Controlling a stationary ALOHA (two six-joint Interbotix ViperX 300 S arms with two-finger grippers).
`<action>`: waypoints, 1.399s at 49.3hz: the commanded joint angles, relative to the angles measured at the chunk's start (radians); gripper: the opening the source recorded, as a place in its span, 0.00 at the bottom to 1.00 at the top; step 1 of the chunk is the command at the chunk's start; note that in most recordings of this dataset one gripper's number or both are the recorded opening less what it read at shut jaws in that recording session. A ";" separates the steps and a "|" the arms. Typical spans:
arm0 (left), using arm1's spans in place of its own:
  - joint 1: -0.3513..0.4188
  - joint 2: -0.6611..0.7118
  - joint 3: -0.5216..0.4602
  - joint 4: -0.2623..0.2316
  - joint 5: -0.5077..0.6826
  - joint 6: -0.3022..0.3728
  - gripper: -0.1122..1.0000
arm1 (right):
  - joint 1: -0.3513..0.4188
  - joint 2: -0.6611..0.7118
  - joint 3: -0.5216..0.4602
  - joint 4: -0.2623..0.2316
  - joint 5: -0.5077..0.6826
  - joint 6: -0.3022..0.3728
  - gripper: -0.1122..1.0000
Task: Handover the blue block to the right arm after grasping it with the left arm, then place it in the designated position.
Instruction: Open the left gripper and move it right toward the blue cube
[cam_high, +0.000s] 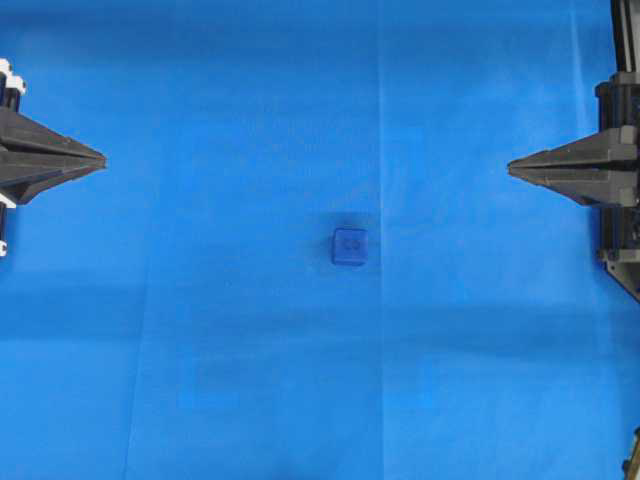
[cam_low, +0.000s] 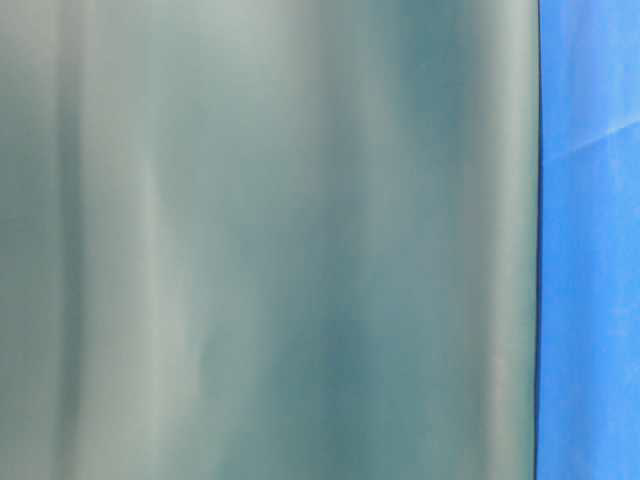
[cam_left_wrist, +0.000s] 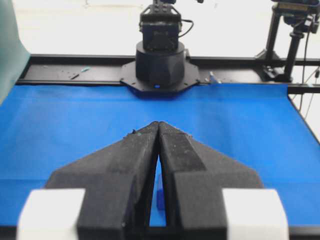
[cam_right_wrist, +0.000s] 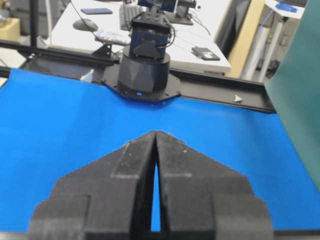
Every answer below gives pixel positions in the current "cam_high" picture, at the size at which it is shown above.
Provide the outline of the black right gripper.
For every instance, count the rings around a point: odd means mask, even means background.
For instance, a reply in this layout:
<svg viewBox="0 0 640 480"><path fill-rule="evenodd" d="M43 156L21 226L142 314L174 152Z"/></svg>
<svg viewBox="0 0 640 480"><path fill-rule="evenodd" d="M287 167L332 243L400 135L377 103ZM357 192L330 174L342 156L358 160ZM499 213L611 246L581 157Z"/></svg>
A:
<svg viewBox="0 0 640 480"><path fill-rule="evenodd" d="M511 176L552 190L608 216L602 247L611 260L639 259L639 77L614 75L596 88L603 130L514 160ZM559 169L600 165L595 169Z"/></svg>

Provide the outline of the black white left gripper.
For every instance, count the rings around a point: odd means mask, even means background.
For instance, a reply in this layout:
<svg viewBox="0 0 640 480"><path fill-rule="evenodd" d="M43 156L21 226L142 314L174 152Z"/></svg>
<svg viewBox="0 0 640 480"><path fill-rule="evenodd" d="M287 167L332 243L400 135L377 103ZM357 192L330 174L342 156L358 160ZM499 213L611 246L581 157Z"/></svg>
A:
<svg viewBox="0 0 640 480"><path fill-rule="evenodd" d="M17 113L26 82L1 59L1 146L11 152L51 154L80 158L67 166L1 163L1 256L8 252L5 238L7 211L26 205L38 194L106 168L100 152Z"/></svg>

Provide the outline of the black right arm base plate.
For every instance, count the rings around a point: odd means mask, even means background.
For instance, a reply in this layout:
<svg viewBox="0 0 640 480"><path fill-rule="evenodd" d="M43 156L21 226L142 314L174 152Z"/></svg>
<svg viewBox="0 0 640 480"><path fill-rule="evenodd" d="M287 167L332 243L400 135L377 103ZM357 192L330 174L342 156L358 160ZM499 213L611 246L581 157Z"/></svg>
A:
<svg viewBox="0 0 640 480"><path fill-rule="evenodd" d="M611 276L636 302L639 301L639 251L598 252L599 260L604 264L606 273Z"/></svg>

